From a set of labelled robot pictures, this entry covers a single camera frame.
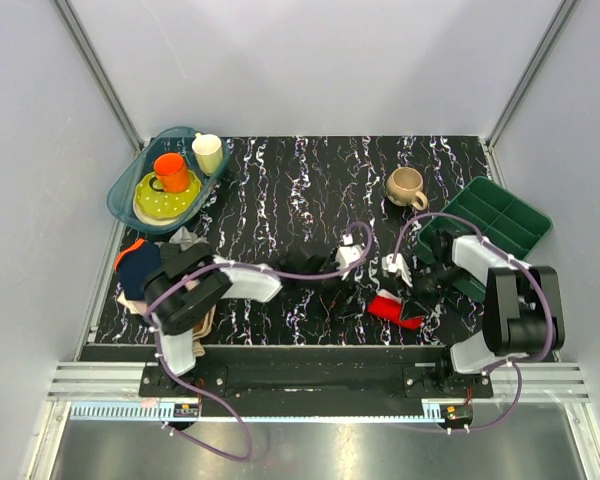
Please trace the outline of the red underwear white trim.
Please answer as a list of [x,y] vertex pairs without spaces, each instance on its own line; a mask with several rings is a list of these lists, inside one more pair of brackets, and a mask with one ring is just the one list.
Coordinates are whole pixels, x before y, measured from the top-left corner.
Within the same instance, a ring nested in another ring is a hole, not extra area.
[[393,298],[377,295],[369,304],[368,312],[408,330],[418,329],[424,322],[423,315],[404,315],[404,305]]

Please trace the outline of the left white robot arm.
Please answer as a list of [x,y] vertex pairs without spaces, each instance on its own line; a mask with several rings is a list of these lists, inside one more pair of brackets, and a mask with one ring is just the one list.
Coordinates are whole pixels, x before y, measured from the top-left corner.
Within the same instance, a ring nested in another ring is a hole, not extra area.
[[167,364],[161,384],[176,396],[194,388],[194,334],[220,301],[268,303],[276,297],[294,298],[299,290],[310,289],[336,312],[354,295],[352,270],[363,258],[362,246],[344,245],[328,255],[299,249],[271,265],[240,268],[236,262],[215,255],[208,246],[194,246],[165,261],[141,287]]

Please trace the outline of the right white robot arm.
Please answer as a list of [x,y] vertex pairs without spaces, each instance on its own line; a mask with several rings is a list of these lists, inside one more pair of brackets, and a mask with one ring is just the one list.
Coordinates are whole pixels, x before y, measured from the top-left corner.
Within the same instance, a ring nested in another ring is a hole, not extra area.
[[481,235],[442,230],[433,242],[435,263],[408,273],[414,300],[430,303],[443,289],[470,276],[484,287],[481,331],[447,347],[430,374],[446,396],[466,389],[471,377],[508,362],[544,360],[566,338],[556,270],[533,266],[496,247]]

